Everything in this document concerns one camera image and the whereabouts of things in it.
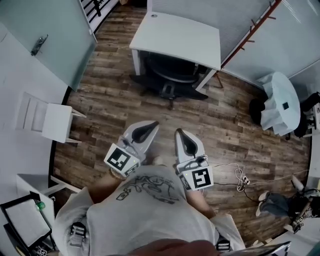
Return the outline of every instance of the white chair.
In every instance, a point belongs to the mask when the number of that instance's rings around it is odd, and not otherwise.
[[[71,106],[47,103],[25,92],[16,129],[32,131],[60,143],[81,143],[69,138],[73,116],[87,117]]]

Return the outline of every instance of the white cloth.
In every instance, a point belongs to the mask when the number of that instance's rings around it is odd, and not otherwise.
[[[82,248],[74,251],[69,246],[71,226],[80,220],[88,234]],[[207,219],[187,203],[180,179],[165,166],[141,166],[98,204],[84,188],[62,207],[52,229],[64,256],[123,255],[160,239],[215,245],[219,233],[233,250],[245,248],[231,215]]]
[[[273,127],[275,134],[283,136],[293,132],[300,122],[300,102],[290,80],[280,72],[268,74],[259,80],[268,100],[261,112],[261,126],[265,131]]]

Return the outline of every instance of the sneaker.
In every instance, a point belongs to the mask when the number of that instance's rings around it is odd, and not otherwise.
[[[161,166],[161,165],[163,165],[164,164],[164,160],[162,159],[162,157],[161,156],[156,156],[154,159],[153,159],[153,161],[152,161],[152,165],[153,166]]]
[[[262,202],[262,201],[265,201],[267,199],[267,195],[268,195],[269,191],[266,191],[264,193],[262,193],[260,196],[259,196],[259,202]]]
[[[260,214],[261,214],[260,206],[262,205],[262,203],[263,203],[263,202],[260,202],[259,205],[258,205],[258,209],[257,209],[256,212],[255,212],[255,216],[256,216],[256,217],[259,217]]]

